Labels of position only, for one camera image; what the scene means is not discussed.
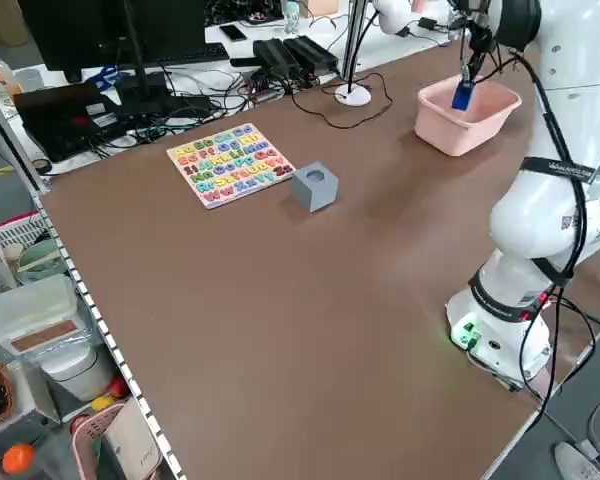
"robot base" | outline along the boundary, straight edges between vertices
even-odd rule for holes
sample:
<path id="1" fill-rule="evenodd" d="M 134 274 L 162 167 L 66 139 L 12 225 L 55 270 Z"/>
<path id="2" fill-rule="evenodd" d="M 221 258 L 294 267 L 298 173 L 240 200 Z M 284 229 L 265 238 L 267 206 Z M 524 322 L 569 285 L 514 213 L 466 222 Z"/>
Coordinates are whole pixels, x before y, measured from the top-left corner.
<path id="1" fill-rule="evenodd" d="M 355 83 L 349 92 L 348 85 L 340 85 L 334 93 L 336 100 L 349 107 L 362 107 L 371 101 L 371 93 L 362 85 Z"/>
<path id="2" fill-rule="evenodd" d="M 530 321 L 509 323 L 487 313 L 466 288 L 454 295 L 447 305 L 451 340 L 513 388 L 523 388 L 519 355 L 522 339 Z M 522 367 L 527 380 L 535 377 L 551 357 L 549 329 L 539 316 L 529 332 Z"/>

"white desk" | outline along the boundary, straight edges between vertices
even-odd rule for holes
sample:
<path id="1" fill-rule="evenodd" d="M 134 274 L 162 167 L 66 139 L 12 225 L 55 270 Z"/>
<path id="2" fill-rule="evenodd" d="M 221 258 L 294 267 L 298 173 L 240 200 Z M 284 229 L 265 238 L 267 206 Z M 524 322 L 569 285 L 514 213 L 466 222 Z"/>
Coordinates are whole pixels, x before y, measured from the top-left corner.
<path id="1" fill-rule="evenodd" d="M 316 43 L 322 45 L 324 48 L 329 47 L 338 36 L 340 36 L 348 25 L 348 13 L 349 2 L 348 0 L 341 0 L 340 11 L 332 15 L 336 28 L 333 28 L 331 22 L 326 19 L 320 20 L 310 26 L 311 19 L 301 19 L 300 28 L 298 35 L 307 35 L 311 37 Z M 367 9 L 367 17 L 370 17 L 374 11 L 373 7 L 369 5 Z M 438 22 L 446 24 L 447 20 L 447 5 L 446 2 L 437 1 L 431 2 L 429 9 L 424 13 L 425 16 L 435 18 Z M 413 14 L 413 19 L 418 19 L 422 15 Z M 207 42 L 222 42 L 227 49 L 231 58 L 239 57 L 251 57 L 253 56 L 253 41 L 254 40 L 268 40 L 271 38 L 289 38 L 295 35 L 287 35 L 284 32 L 285 21 L 274 22 L 264 26 L 246 26 L 246 24 L 236 23 L 236 26 L 244 32 L 248 40 L 243 42 L 231 42 L 229 39 L 220 31 L 217 26 L 208 27 L 205 31 L 205 37 Z M 364 42 L 360 48 L 358 54 L 358 70 L 366 70 L 375 66 L 388 63 L 398 58 L 411 55 L 413 53 L 426 50 L 428 48 L 437 47 L 435 42 L 444 43 L 447 41 L 446 34 L 431 32 L 429 30 L 420 29 L 416 24 L 411 26 L 416 35 L 429 37 L 432 40 L 425 38 L 415 38 L 409 36 L 407 38 L 399 38 L 396 36 L 389 36 L 382 33 L 380 28 L 371 27 L 364 38 Z M 345 50 L 347 35 L 342 35 L 338 41 L 333 44 L 330 51 L 338 58 L 342 58 Z M 44 65 L 37 65 L 33 68 L 38 69 L 44 80 L 46 87 L 59 87 L 67 85 L 62 72 L 50 72 Z M 159 71 L 160 69 L 148 69 L 148 71 Z M 169 66 L 167 70 L 173 72 L 171 75 L 174 86 L 178 91 L 190 92 L 192 94 L 199 93 L 210 93 L 210 88 L 216 90 L 225 90 L 234 79 L 237 78 L 243 72 L 254 70 L 253 68 L 233 68 L 228 60 L 220 62 L 210 62 L 201 64 L 191 64 L 182 66 Z M 96 75 L 100 71 L 100 68 L 87 69 L 83 72 L 84 78 L 89 78 Z M 321 82 L 329 80 L 332 76 L 321 77 Z M 115 89 L 111 88 L 104 92 L 115 102 L 119 103 L 118 95 Z M 228 98 L 226 106 L 228 108 L 235 108 L 240 105 L 241 99 L 233 97 Z M 169 124 L 186 123 L 187 119 L 173 119 Z M 40 150 L 40 148 L 29 138 L 24 131 L 22 126 L 22 120 L 19 116 L 12 118 L 9 121 L 11 128 L 13 128 L 16 136 L 24 146 L 25 151 L 31 158 L 35 160 L 38 158 L 46 158 L 46 155 Z M 131 138 L 120 138 L 115 141 L 116 145 L 133 145 L 134 141 Z M 112 148 L 103 148 L 107 153 L 114 155 L 120 150 Z M 75 170 L 76 168 L 83 167 L 100 161 L 101 158 L 95 153 L 86 152 L 80 155 L 71 157 L 63 162 L 54 165 L 51 174 L 57 175 Z"/>

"computer monitor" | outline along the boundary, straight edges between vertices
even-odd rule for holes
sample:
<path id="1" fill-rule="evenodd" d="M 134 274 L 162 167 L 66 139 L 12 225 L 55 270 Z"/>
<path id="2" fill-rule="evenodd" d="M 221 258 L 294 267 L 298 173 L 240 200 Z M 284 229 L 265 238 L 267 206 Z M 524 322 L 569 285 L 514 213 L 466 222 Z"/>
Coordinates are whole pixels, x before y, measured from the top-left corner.
<path id="1" fill-rule="evenodd" d="M 134 64 L 121 0 L 19 0 L 49 70 Z M 128 0 L 146 66 L 205 45 L 203 0 Z"/>

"lamp base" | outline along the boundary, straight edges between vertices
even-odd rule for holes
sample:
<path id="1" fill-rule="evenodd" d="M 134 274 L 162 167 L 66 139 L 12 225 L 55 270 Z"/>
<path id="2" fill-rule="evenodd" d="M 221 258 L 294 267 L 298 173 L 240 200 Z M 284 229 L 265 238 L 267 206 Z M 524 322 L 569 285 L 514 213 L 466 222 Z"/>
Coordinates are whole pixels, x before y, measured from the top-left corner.
<path id="1" fill-rule="evenodd" d="M 340 85 L 336 88 L 334 96 L 338 102 L 349 107 L 362 107 L 371 101 L 371 93 L 362 85 Z"/>

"pink basket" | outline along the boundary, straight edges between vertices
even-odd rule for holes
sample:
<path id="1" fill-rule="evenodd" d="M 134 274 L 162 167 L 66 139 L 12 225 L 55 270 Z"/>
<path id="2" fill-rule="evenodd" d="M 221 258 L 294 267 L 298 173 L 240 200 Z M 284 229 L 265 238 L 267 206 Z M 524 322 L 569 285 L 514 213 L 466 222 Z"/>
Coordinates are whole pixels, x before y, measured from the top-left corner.
<path id="1" fill-rule="evenodd" d="M 418 93 L 416 135 L 452 157 L 494 137 L 522 103 L 516 92 L 487 80 L 476 85 L 466 112 L 454 110 L 451 102 L 459 81 L 460 76 L 447 78 Z"/>
<path id="2" fill-rule="evenodd" d="M 91 415 L 81 423 L 71 437 L 71 449 L 78 462 L 81 480 L 97 480 L 96 457 L 93 454 L 93 441 L 102 436 L 116 415 L 120 413 L 125 402 L 109 405 L 104 410 Z M 148 480 L 160 480 L 160 473 L 155 470 Z"/>

